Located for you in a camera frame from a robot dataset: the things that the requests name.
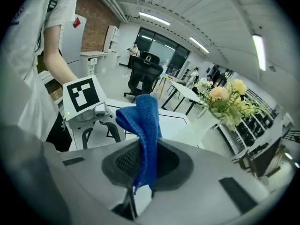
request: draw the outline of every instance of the blue cloth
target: blue cloth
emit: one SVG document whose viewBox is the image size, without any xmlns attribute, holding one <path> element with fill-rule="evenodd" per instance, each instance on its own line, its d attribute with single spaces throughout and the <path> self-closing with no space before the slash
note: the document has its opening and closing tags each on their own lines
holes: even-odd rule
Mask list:
<svg viewBox="0 0 300 225">
<path fill-rule="evenodd" d="M 157 141 L 162 137 L 158 101 L 149 94 L 136 97 L 136 106 L 123 107 L 116 111 L 116 122 L 126 131 L 140 138 L 142 164 L 134 180 L 135 193 L 138 188 L 149 185 L 157 179 Z"/>
</svg>

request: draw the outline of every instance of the white floor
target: white floor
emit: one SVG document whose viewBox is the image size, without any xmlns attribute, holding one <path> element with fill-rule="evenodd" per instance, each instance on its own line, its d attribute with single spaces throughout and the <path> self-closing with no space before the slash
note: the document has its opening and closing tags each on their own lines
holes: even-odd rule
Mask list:
<svg viewBox="0 0 300 225">
<path fill-rule="evenodd" d="M 115 69 L 107 70 L 103 74 L 96 74 L 99 83 L 104 90 L 104 93 L 108 98 L 115 99 L 123 102 L 132 102 L 133 96 L 127 95 L 123 96 L 124 92 L 130 92 L 128 87 L 128 81 L 130 78 L 130 70 L 124 66 L 116 66 Z M 162 93 L 162 96 L 159 98 L 160 91 L 154 90 L 151 95 L 158 100 L 159 108 L 164 104 L 164 102 L 169 98 L 169 93 L 171 89 L 167 92 L 170 87 L 170 82 L 165 83 L 165 88 Z M 178 99 L 178 94 L 172 97 L 172 99 L 165 106 L 168 110 L 173 110 L 177 104 L 180 102 L 182 97 Z M 180 106 L 177 108 L 176 112 L 186 113 L 190 106 L 189 102 L 183 101 Z M 202 108 L 199 105 L 195 105 L 190 113 L 187 115 L 190 122 L 193 122 L 196 119 L 196 115 L 200 113 Z M 219 130 L 209 130 L 206 136 L 202 140 L 202 144 L 205 149 L 218 153 L 219 155 L 225 158 L 232 158 L 233 154 L 228 148 L 226 141 L 219 132 Z"/>
</svg>

